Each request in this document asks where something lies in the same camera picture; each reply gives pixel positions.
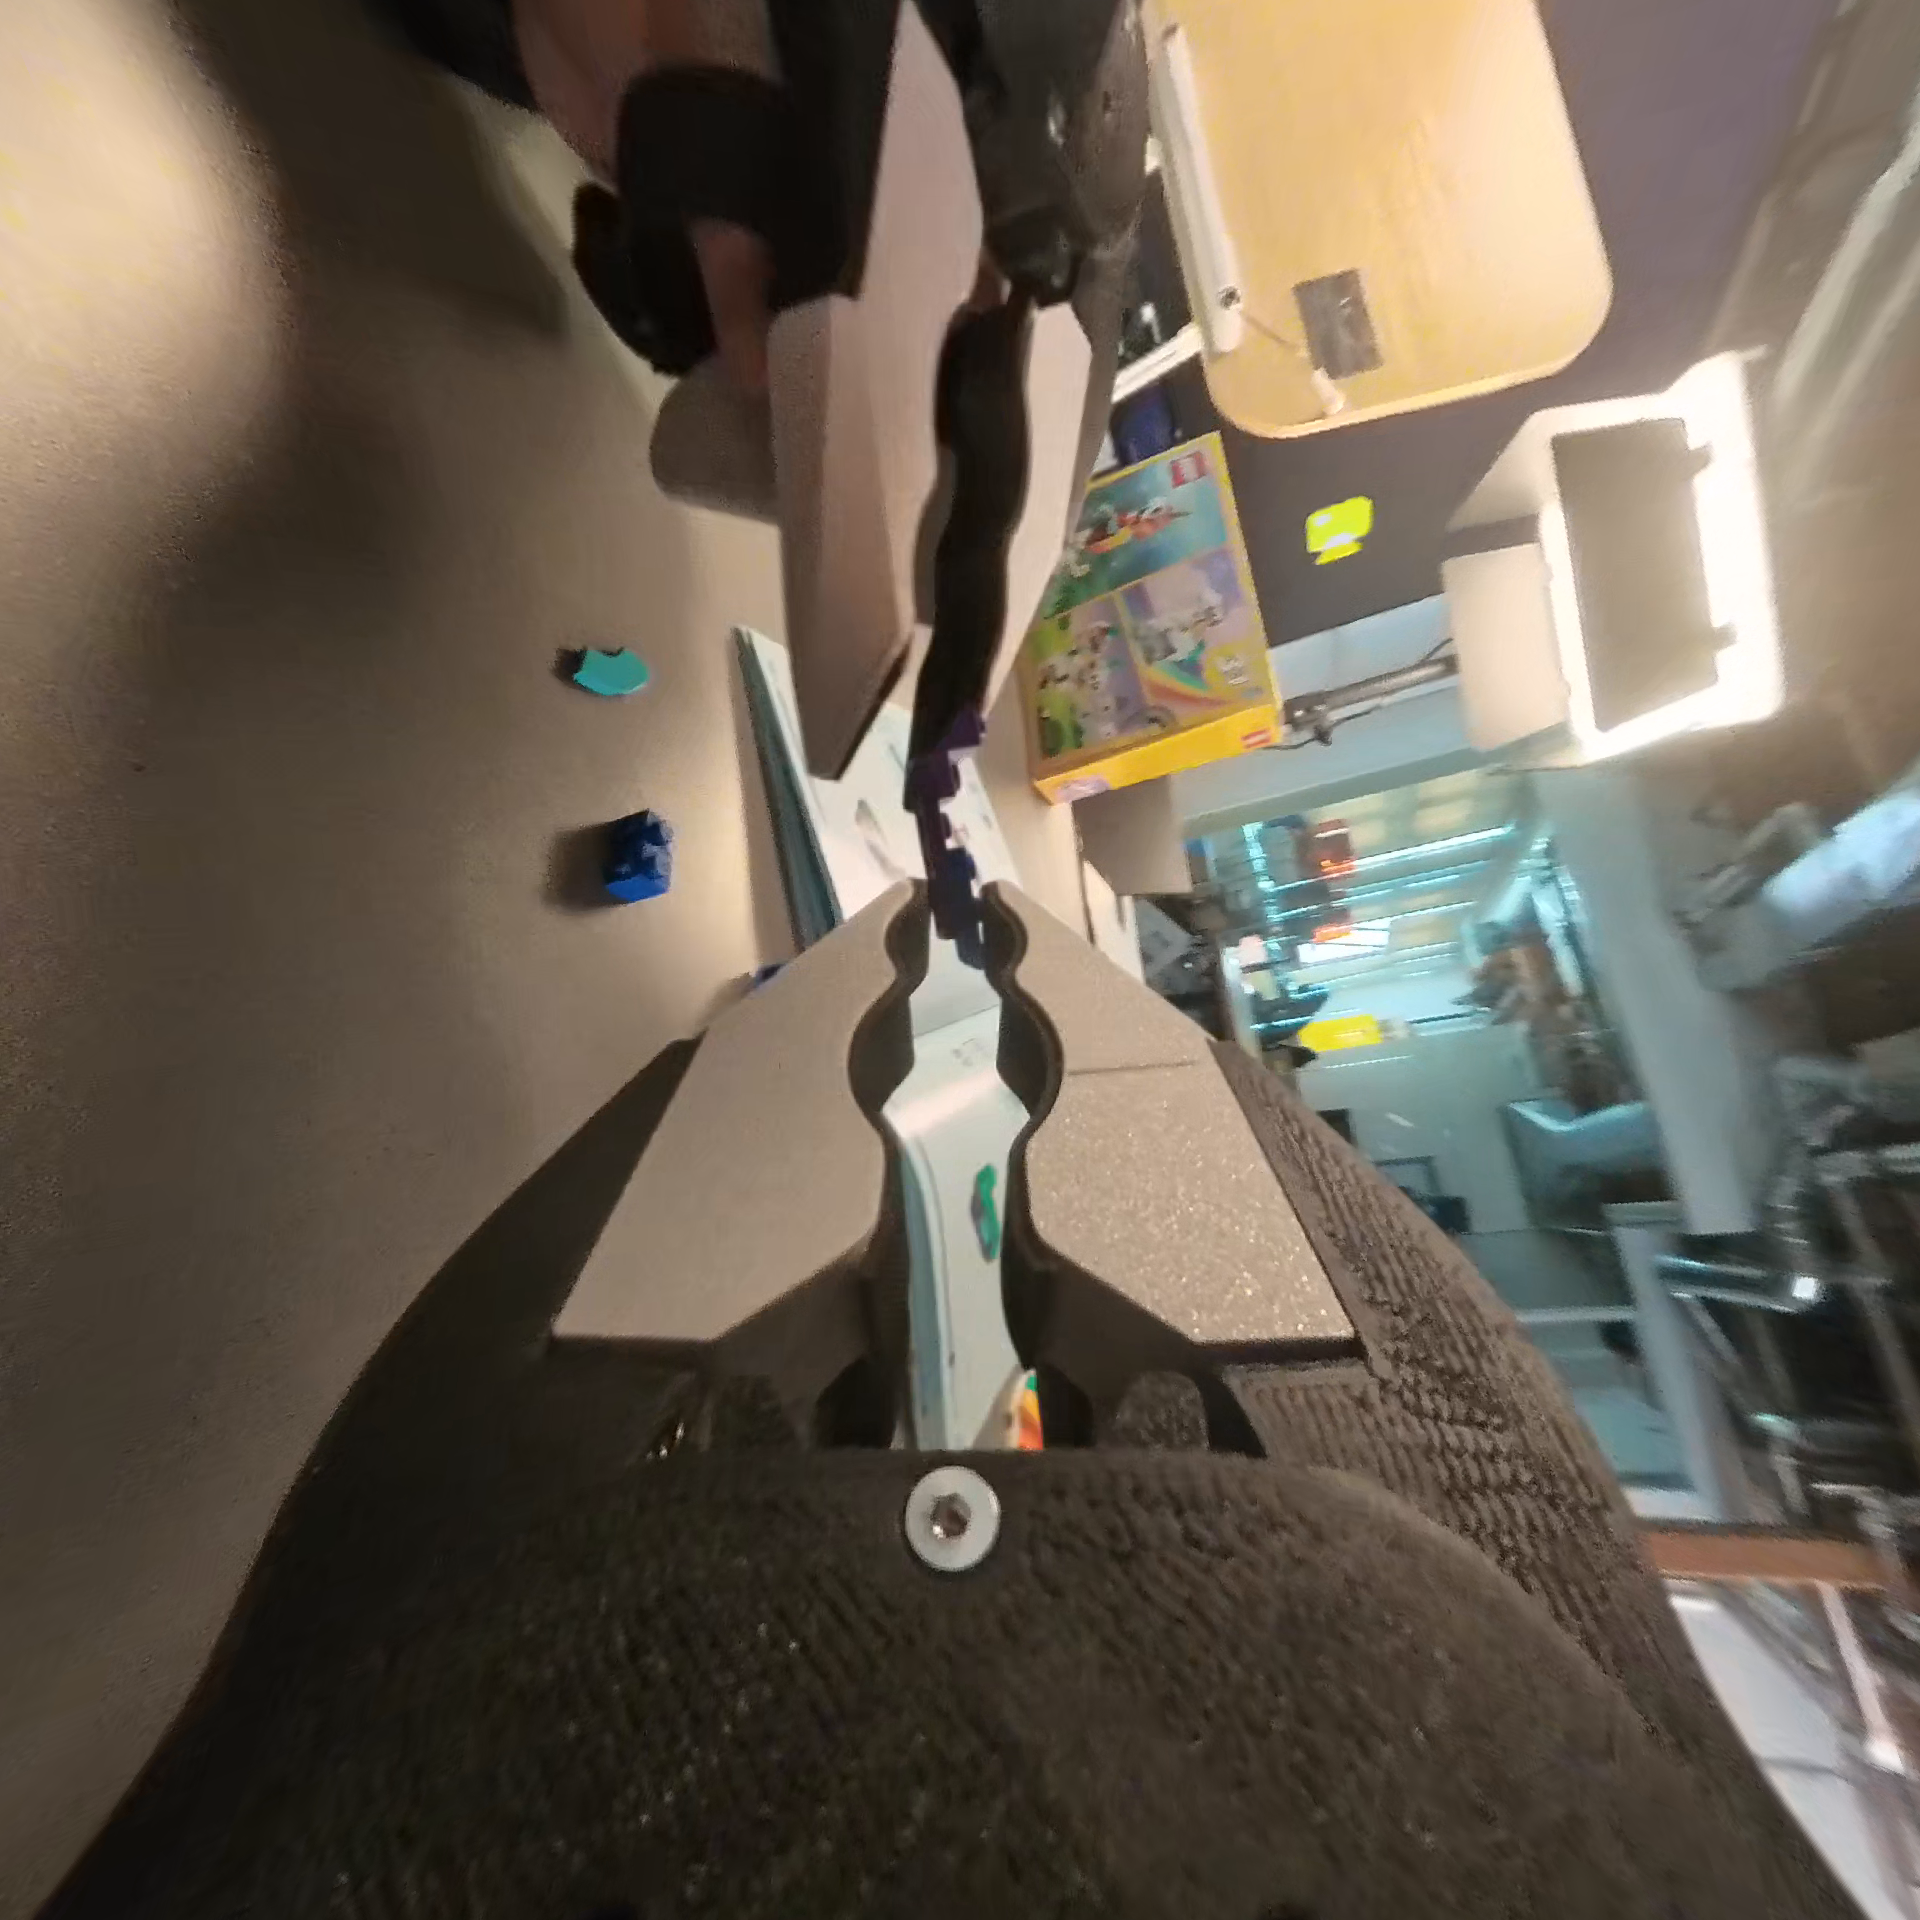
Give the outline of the purple lego piece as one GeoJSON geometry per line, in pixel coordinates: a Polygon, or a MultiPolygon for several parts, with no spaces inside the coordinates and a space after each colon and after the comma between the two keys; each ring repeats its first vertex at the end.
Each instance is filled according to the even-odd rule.
{"type": "Polygon", "coordinates": [[[913,815],[926,879],[931,931],[974,968],[987,966],[977,861],[948,818],[965,770],[986,735],[978,709],[963,709],[938,743],[910,751],[902,807],[913,815]]]}

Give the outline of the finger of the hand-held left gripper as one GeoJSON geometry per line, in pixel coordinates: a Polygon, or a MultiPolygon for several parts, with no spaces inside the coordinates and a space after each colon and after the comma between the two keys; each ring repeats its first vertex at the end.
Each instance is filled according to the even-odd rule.
{"type": "Polygon", "coordinates": [[[769,340],[785,636],[808,768],[828,780],[915,640],[938,375],[984,237],[963,93],[920,11],[896,13],[877,132],[854,292],[788,306],[769,340]]]}
{"type": "Polygon", "coordinates": [[[936,725],[986,717],[1061,564],[1088,485],[1096,356],[1070,304],[961,320],[936,432],[950,477],[936,540],[936,725]]]}

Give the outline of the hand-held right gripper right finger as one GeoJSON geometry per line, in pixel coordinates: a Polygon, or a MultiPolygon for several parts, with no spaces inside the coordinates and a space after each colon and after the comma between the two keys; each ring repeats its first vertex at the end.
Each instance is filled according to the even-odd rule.
{"type": "Polygon", "coordinates": [[[1353,1368],[1338,1271],[1204,1028],[1016,884],[986,886],[981,926],[1024,1111],[1001,1300],[1042,1390],[1110,1419],[1166,1375],[1236,1419],[1236,1374],[1353,1368]]]}

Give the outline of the blue lego brick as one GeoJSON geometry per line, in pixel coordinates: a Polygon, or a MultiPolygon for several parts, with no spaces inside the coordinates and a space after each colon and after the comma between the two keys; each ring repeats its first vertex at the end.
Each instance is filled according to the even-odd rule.
{"type": "Polygon", "coordinates": [[[613,904],[642,904],[666,898],[677,864],[677,835],[666,815],[645,807],[608,823],[601,845],[598,883],[613,904]]]}

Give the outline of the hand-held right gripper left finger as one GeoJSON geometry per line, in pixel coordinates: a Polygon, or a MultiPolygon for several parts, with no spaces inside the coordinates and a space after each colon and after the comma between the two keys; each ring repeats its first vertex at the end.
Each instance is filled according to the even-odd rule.
{"type": "Polygon", "coordinates": [[[929,893],[902,879],[718,1014],[554,1336],[758,1381],[792,1419],[902,1419],[907,1229],[886,1103],[929,893]]]}

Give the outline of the metal rack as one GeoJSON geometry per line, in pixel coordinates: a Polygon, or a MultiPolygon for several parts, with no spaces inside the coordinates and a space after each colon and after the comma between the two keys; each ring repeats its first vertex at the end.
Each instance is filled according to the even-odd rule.
{"type": "MultiPolygon", "coordinates": [[[[1734,996],[1848,958],[1894,958],[1916,1012],[1917,776],[1910,766],[1838,828],[1802,805],[1765,818],[1676,910],[1704,981],[1734,996]]],[[[1760,1253],[1662,1261],[1685,1304],[1808,1318],[1848,1304],[1884,1418],[1758,1410],[1782,1471],[1874,1467],[1916,1501],[1916,1023],[1841,1051],[1782,1051],[1766,1070],[1771,1158],[1760,1253]]]]}

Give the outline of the person's left hand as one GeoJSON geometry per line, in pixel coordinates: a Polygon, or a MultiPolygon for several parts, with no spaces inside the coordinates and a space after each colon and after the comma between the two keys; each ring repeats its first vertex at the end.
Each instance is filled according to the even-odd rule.
{"type": "MultiPolygon", "coordinates": [[[[617,116],[629,86],[661,66],[726,66],[780,79],[758,3],[514,3],[514,36],[536,106],[586,164],[617,180],[617,116]]],[[[766,390],[773,259],[748,228],[697,219],[700,264],[715,355],[741,390],[766,390]]]]}

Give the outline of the light wooden tabletop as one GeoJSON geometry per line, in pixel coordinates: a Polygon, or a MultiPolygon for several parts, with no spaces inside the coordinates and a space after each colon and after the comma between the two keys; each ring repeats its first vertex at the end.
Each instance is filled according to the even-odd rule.
{"type": "Polygon", "coordinates": [[[1142,4],[1208,390],[1296,440],[1568,367],[1613,276],[1532,3],[1142,4]]]}

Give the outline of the white rectangular fixture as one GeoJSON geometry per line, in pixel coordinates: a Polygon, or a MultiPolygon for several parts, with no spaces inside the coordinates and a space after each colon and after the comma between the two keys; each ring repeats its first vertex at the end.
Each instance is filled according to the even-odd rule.
{"type": "Polygon", "coordinates": [[[1752,372],[1720,351],[1532,414],[1458,508],[1442,594],[1477,751],[1594,766],[1782,706],[1752,372]]]}

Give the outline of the lego instruction booklet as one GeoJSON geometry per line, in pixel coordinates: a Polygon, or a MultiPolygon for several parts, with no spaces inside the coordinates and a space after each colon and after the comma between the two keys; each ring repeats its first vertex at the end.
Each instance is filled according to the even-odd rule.
{"type": "MultiPolygon", "coordinates": [[[[787,914],[808,949],[924,876],[921,839],[902,807],[907,712],[885,706],[849,770],[818,776],[801,743],[788,652],[745,626],[731,637],[787,914]]],[[[1003,1324],[1001,1238],[1027,1111],[1000,1072],[1001,999],[936,934],[907,1005],[915,1062],[883,1117],[902,1165],[916,1437],[1016,1450],[1027,1374],[1003,1324]]]]}

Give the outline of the yellow lego set box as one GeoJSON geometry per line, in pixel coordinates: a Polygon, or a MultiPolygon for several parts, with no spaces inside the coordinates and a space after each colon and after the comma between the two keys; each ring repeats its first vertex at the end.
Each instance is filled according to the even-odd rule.
{"type": "Polygon", "coordinates": [[[1090,483],[1017,683],[1027,772],[1056,807],[1281,743],[1219,432],[1090,483]]]}

